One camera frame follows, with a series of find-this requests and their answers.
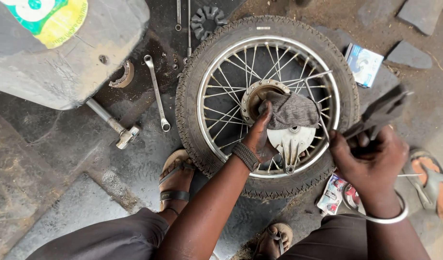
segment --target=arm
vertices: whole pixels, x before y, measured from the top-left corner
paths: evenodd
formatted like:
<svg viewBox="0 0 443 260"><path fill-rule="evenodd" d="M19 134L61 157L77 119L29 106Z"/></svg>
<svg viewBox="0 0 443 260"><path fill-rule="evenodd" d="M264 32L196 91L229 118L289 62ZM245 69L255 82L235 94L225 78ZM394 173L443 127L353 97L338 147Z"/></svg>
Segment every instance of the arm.
<svg viewBox="0 0 443 260"><path fill-rule="evenodd" d="M331 132L330 151L344 178L361 197L368 215L392 218L401 213L394 183L406 162L409 146L389 127L368 147L350 150L345 138ZM408 219L394 224L367 221L369 259L430 259Z"/></svg>
<svg viewBox="0 0 443 260"><path fill-rule="evenodd" d="M265 113L259 117L242 140L261 163L268 161L277 153L266 133L266 127L271 119L271 108L269 102ZM249 173L242 160L232 155L184 207L167 232L155 259L209 259Z"/></svg>

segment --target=hand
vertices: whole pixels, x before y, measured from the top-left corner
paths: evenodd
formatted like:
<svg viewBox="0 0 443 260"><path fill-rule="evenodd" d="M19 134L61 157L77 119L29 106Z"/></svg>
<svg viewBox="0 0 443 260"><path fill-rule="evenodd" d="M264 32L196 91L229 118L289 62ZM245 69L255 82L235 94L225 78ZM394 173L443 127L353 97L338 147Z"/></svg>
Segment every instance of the hand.
<svg viewBox="0 0 443 260"><path fill-rule="evenodd" d="M266 127L273 115L273 104L267 101L267 106L267 109L257 118L249 129L249 133L242 140L242 143L246 145L250 151L253 151L260 163L269 161L279 153L271 144L268 139L268 134L266 133Z"/></svg>
<svg viewBox="0 0 443 260"><path fill-rule="evenodd" d="M365 207L397 200L394 183L407 160L409 146L390 126L383 127L367 147L357 147L353 153L340 133L331 131L329 135L334 162L345 180L355 187Z"/></svg>

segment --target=silver bangle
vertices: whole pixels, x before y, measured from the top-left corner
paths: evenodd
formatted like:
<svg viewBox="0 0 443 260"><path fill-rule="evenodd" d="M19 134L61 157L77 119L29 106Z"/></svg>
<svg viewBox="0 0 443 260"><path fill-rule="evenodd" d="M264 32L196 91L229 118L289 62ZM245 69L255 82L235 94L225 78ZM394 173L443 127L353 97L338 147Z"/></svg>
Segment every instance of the silver bangle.
<svg viewBox="0 0 443 260"><path fill-rule="evenodd" d="M408 208L408 203L406 202L406 200L401 196L401 194L399 194L396 190L396 195L400 198L401 200L401 206L403 208L403 211L401 212L401 214L399 214L398 216L395 216L394 218L377 218L377 217L372 217L372 216L367 216L362 214L361 212L359 212L358 210L356 210L355 208L353 208L347 200L347 197L345 195L345 191L347 190L348 186L350 184L347 183L343 189L341 190L341 195L342 195L342 200L343 203L345 204L345 206L352 210L353 212L355 212L358 216L365 218L366 220L369 220L371 222L375 222L375 223L379 223L379 224L393 224L393 223L398 223L400 221L402 221L403 219L405 219L408 216L409 213L409 208Z"/></svg>

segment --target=black paracord bracelet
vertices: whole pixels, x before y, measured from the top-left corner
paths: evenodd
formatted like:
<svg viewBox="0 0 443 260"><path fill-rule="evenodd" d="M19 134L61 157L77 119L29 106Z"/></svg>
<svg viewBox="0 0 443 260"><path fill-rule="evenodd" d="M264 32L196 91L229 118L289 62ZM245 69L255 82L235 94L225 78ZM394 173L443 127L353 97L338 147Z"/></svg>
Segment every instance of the black paracord bracelet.
<svg viewBox="0 0 443 260"><path fill-rule="evenodd" d="M259 161L253 151L243 143L237 143L231 150L231 153L239 157L251 172L255 170Z"/></svg>

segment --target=foot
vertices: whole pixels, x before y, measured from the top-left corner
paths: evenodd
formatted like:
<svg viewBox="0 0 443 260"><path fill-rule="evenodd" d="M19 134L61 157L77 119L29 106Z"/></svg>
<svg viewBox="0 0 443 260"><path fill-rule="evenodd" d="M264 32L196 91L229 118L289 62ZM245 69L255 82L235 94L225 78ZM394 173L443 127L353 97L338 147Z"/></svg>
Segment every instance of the foot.
<svg viewBox="0 0 443 260"><path fill-rule="evenodd" d="M159 180L163 179L167 174L173 171L173 169L175 169L175 166L179 166L180 163L181 159L176 158L175 161L172 164L170 164L170 166L166 170L164 170L164 172L159 176ZM186 163L192 165L191 159L187 159ZM193 175L194 175L194 169L187 169L187 168L180 169L178 170L178 172L173 174L169 179L164 181L159 186L159 190L160 192L166 192L166 191L189 192ZM164 211L170 212L175 210L178 214L180 214L181 211L184 209L184 206L186 206L186 204L188 204L188 202L181 199L164 200L163 204L161 204L161 212Z"/></svg>
<svg viewBox="0 0 443 260"><path fill-rule="evenodd" d="M268 227L273 234L277 234L278 230L276 227ZM290 247L290 241L286 234L282 233L282 241L284 245L284 251L287 251ZM281 256L281 251L279 250L279 240L274 240L270 237L268 232L264 232L262 237L260 237L257 246L257 255L267 255L269 259L276 259Z"/></svg>
<svg viewBox="0 0 443 260"><path fill-rule="evenodd" d="M440 172L439 167L434 164L432 159L428 157L418 157L417 159L412 160L411 166L414 169L414 172L419 175L419 180L421 181L422 185L425 186L427 182L427 174L422 169L421 163L428 169L431 169L437 173ZM443 182L439 183L439 193L438 193L438 200L436 204L436 213L438 214L440 219L443 219Z"/></svg>

